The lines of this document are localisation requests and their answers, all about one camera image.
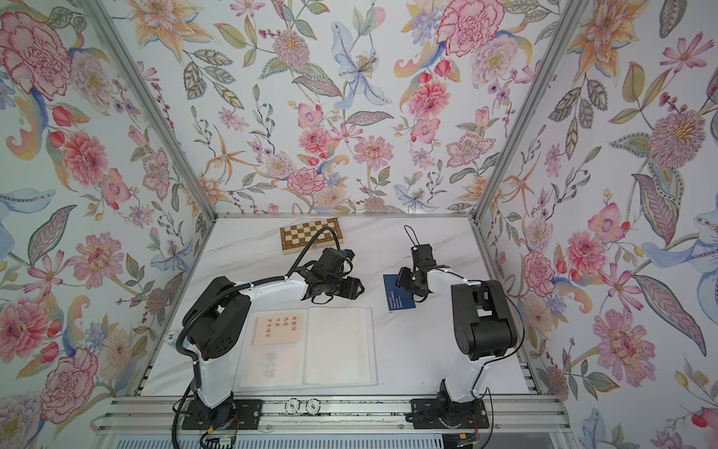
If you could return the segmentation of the dark blue card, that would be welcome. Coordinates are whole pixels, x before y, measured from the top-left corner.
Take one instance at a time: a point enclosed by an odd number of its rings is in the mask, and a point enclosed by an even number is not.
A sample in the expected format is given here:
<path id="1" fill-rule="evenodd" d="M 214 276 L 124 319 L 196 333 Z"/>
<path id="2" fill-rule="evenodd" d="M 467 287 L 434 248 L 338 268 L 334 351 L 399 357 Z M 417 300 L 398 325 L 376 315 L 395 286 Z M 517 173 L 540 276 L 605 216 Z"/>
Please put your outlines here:
<path id="1" fill-rule="evenodd" d="M 398 275 L 383 275 L 384 291 L 389 312 L 415 309 L 416 304 L 413 294 L 403 287 L 398 286 Z"/>

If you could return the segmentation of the white photo album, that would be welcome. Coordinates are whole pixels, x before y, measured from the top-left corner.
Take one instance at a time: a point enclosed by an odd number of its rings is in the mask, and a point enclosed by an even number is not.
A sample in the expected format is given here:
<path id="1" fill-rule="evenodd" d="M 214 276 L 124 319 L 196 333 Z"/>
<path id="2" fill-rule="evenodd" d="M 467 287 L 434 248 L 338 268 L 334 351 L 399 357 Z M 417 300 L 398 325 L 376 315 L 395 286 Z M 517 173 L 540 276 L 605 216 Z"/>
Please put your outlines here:
<path id="1" fill-rule="evenodd" d="M 366 308 L 285 309 L 306 311 L 303 342 L 282 345 L 252 345 L 254 314 L 246 335 L 235 378 L 235 391 L 269 391 L 327 387 L 360 387 L 376 383 L 372 312 Z M 250 352 L 259 348 L 297 349 L 303 355 L 302 382 L 281 387 L 245 387 L 242 383 Z"/>

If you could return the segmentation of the pale beige card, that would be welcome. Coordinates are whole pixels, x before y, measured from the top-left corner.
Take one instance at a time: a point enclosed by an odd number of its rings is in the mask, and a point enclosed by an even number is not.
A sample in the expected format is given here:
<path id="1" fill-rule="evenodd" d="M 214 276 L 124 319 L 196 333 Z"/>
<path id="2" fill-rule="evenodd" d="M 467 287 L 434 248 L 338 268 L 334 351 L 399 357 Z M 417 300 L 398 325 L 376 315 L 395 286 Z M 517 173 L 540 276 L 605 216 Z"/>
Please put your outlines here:
<path id="1" fill-rule="evenodd" d="M 252 345 L 282 345 L 303 342 L 306 311 L 258 312 L 254 315 Z"/>

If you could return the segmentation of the beige card red characters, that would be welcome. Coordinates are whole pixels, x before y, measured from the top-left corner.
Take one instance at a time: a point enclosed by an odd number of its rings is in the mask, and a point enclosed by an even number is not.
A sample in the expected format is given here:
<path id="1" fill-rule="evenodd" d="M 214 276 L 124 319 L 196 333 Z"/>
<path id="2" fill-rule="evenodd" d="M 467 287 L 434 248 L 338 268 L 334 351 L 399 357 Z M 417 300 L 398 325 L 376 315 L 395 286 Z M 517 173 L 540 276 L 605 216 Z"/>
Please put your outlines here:
<path id="1" fill-rule="evenodd" d="M 289 347 L 252 350 L 243 373 L 245 387 L 281 387 L 302 382 L 303 355 Z"/>

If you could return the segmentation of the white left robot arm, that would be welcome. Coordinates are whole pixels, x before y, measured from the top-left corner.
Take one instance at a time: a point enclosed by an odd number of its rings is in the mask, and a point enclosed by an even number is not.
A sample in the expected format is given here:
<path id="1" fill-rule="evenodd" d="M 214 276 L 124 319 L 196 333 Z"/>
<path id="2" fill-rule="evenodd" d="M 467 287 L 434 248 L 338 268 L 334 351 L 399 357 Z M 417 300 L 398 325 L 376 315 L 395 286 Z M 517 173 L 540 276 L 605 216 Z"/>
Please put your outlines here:
<path id="1" fill-rule="evenodd" d="M 351 250 L 325 248 L 316 261 L 295 264 L 288 273 L 236 284 L 215 278 L 182 319 L 175 350 L 193 367 L 191 390 L 200 403 L 216 409 L 233 398 L 229 353 L 236 346 L 253 306 L 273 306 L 320 296 L 357 299 L 364 293 L 352 277 Z"/>

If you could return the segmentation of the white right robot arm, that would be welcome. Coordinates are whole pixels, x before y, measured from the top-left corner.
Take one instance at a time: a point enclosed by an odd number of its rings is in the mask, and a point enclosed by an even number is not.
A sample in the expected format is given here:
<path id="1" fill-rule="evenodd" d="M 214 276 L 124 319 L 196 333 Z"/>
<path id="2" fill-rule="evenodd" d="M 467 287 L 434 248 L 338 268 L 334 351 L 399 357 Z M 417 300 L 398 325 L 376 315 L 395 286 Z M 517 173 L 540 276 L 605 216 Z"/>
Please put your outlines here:
<path id="1" fill-rule="evenodd" d="M 497 281 L 471 280 L 439 265 L 429 244 L 411 247 L 412 266 L 398 273 L 396 286 L 416 303 L 431 296 L 449 301 L 457 365 L 441 381 L 437 401 L 450 407 L 479 400 L 490 367 L 512 356 L 519 344 L 519 330 L 512 305 Z"/>

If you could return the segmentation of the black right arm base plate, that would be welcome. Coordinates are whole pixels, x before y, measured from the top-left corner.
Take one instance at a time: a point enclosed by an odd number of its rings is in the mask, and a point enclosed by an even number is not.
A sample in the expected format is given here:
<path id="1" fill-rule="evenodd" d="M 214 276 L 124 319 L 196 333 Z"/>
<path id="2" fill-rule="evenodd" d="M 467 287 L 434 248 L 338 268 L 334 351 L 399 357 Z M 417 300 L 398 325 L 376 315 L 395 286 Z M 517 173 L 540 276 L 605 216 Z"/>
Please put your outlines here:
<path id="1" fill-rule="evenodd" d="M 414 398 L 405 416 L 415 430 L 486 430 L 489 413 L 482 400 L 444 402 L 437 398 Z"/>

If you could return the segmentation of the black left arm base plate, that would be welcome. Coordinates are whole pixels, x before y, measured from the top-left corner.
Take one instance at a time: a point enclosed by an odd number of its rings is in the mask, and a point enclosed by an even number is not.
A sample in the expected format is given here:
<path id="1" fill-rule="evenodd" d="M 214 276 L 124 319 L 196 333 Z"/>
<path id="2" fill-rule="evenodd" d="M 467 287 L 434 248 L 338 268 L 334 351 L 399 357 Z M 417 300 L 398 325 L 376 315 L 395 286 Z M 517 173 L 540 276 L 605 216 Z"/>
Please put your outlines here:
<path id="1" fill-rule="evenodd" d="M 262 415 L 262 400 L 228 398 L 216 408 L 209 408 L 201 400 L 191 400 L 188 415 L 181 422 L 182 430 L 258 430 Z"/>

